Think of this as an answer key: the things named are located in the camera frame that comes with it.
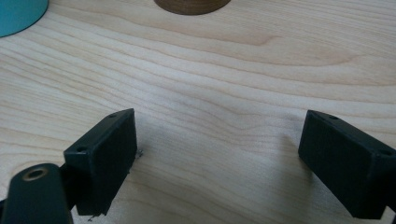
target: wooden table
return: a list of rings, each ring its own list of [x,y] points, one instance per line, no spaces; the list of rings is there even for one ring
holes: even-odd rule
[[[393,0],[51,0],[0,39],[0,195],[133,107],[145,154],[93,223],[390,223],[352,218],[297,150],[307,109],[396,147],[395,72]]]

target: table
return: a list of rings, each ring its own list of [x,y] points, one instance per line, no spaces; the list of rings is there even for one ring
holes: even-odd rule
[[[0,39],[0,195],[132,107],[145,154],[92,223],[390,223],[352,218],[297,150],[307,109],[396,147],[395,40],[395,1],[51,0]]]

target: brown bowl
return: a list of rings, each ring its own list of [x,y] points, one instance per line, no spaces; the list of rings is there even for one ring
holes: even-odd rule
[[[231,0],[154,0],[161,8],[182,15],[201,15],[224,7]]]

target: wooden bowl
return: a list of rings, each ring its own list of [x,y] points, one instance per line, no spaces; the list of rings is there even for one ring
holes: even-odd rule
[[[201,15],[224,7],[231,0],[154,0],[161,8],[181,15]]]

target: brown cup base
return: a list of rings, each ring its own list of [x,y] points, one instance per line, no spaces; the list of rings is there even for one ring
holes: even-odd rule
[[[181,15],[202,15],[227,5],[231,0],[154,0],[161,8]]]

